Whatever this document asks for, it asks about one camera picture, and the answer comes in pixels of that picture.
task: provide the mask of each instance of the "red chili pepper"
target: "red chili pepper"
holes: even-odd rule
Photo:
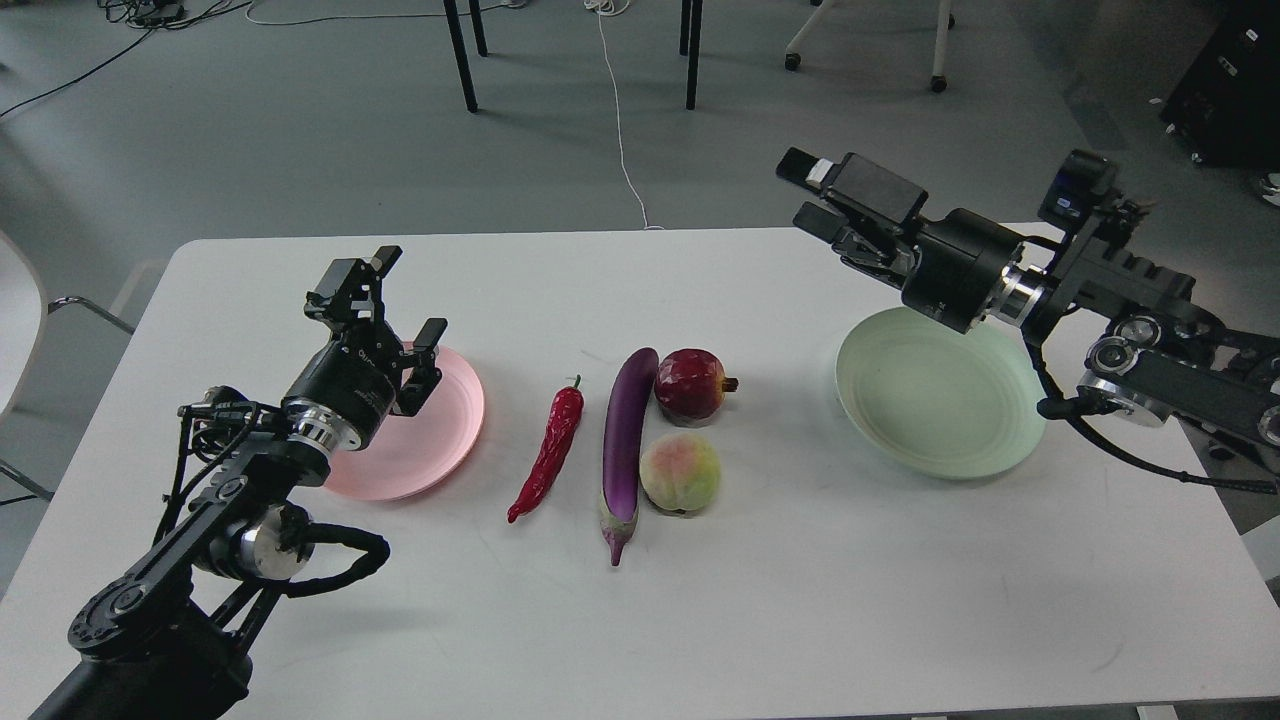
[[[507,521],[515,523],[525,512],[529,512],[547,497],[552,489],[556,475],[564,466],[564,456],[573,445],[573,430],[582,418],[582,393],[577,389],[577,383],[582,382],[582,375],[573,379],[573,384],[561,388],[552,400],[552,413],[547,418],[547,434],[543,437],[543,447],[538,451],[538,460],[534,460],[534,469],[529,471],[529,479],[520,491],[520,497],[515,505],[507,510]]]

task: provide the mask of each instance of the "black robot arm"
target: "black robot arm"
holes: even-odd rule
[[[855,154],[832,163],[791,149],[777,174],[815,193],[795,217],[846,265],[901,291],[902,304],[966,332],[987,315],[1018,327],[1044,386],[1042,415],[1069,421],[1100,448],[1183,482],[1275,493],[1280,473],[1280,340],[1229,329],[1192,304],[1194,278],[1133,255],[1126,245],[1149,208],[1115,187],[1116,165],[1076,150],[1059,169],[1039,218],[1061,241],[1021,236],[968,210],[932,222],[919,186]],[[1052,252],[1023,266],[1024,245]],[[1039,347],[1078,309],[1106,316],[1085,352],[1078,395],[1065,397]],[[1121,414],[1160,425],[1178,416],[1270,480],[1222,480],[1128,455],[1084,421]]]
[[[383,318],[381,281],[399,254],[334,260],[307,293],[306,315],[332,334],[282,407],[218,387],[179,410],[178,468],[155,542],[76,616],[68,639],[82,660],[33,719],[219,717],[247,696],[248,650],[280,597],[342,588],[387,561],[381,537],[314,523],[287,497],[323,484],[332,454],[367,446],[388,413],[416,414],[440,379],[445,322],[428,320],[406,350]],[[188,456],[205,461],[191,479]],[[338,575],[292,582],[323,543],[364,555]],[[191,600],[192,568],[239,585],[206,612]]]

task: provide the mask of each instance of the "gray floor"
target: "gray floor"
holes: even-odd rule
[[[1280,334],[1280,210],[1249,192],[1247,173],[1193,165],[1164,133],[1155,104],[1225,0],[956,3],[951,87],[941,95],[927,91],[934,5],[925,0],[836,9],[810,37],[799,73],[783,69],[782,49],[809,3],[708,3],[695,111],[684,109],[678,5],[635,0],[604,20],[627,167],[650,223],[788,224],[804,197],[773,167],[791,145],[872,156],[928,188],[932,217],[963,205],[1032,219],[1066,152],[1087,147],[1123,165],[1130,195],[1160,201],[1137,252],[1196,275],[1197,300],[1229,324]],[[438,8],[276,0],[256,17],[424,6]],[[0,228],[50,295],[88,295],[136,320],[164,263],[196,238],[643,227],[618,165],[596,18],[577,3],[532,0],[486,13],[485,28],[493,53],[472,55],[476,115],[463,109],[443,19],[259,27],[237,14],[156,33],[0,120]],[[0,8],[0,106],[136,38],[83,1]],[[850,273],[851,287],[863,282]],[[234,292],[236,278],[210,278],[209,287]],[[40,366],[0,424],[0,457],[56,486],[124,347],[120,333],[76,309],[51,318]],[[195,352],[252,348],[174,348],[173,372]],[[120,448],[120,462],[128,452]],[[164,479],[156,483],[159,493]],[[17,492],[6,484],[0,498]],[[0,592],[42,510],[33,501],[0,509]],[[1248,529],[1276,506],[1248,498],[1231,512]],[[1180,711],[1197,720],[1280,716],[1275,703]]]

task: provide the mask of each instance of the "purple eggplant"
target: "purple eggplant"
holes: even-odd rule
[[[600,533],[609,560],[622,561],[622,546],[636,529],[640,493],[640,433],[658,374],[658,352],[636,350],[618,370],[604,416],[604,483],[600,488]]]

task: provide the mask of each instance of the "black equipment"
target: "black equipment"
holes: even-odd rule
[[[987,315],[1021,331],[1046,398],[1037,410],[1066,420],[1101,450],[1144,470],[1215,487],[1276,493],[1280,483],[1280,338],[1233,331],[1190,302],[1194,278],[1125,246],[1149,208],[1115,187],[1117,167],[1076,150],[1059,169],[1039,218],[1061,242],[1025,237],[969,210],[920,217],[928,193],[855,155],[840,163],[791,149],[777,174],[818,195],[795,225],[826,241],[844,264],[902,292],[902,304],[966,332]],[[1052,251],[1023,268],[1023,245]],[[1085,354],[1075,397],[1050,377],[1041,346],[1078,309],[1110,319]],[[1266,480],[1212,479],[1137,459],[1097,433],[1087,415],[1119,413],[1158,427],[1179,418],[1215,447],[1261,468]]]
[[[383,316],[381,281],[399,255],[385,246],[367,260],[334,260],[307,293],[306,315],[330,338],[280,407],[215,387],[179,409],[178,468],[155,543],[76,616],[68,639],[82,660],[33,719],[219,717],[248,694],[248,648],[282,596],[334,591],[387,561],[381,537],[312,523],[287,496],[324,484],[335,450],[367,446],[388,414],[415,415],[440,380],[435,351],[447,322],[426,320],[404,350]],[[206,465],[186,480],[191,455]],[[335,577],[289,582],[320,543],[364,555]],[[192,566],[241,584],[206,614],[191,600]],[[241,625],[227,629],[242,611]]]
[[[1207,165],[1280,169],[1280,4],[1236,0],[1160,119]]]

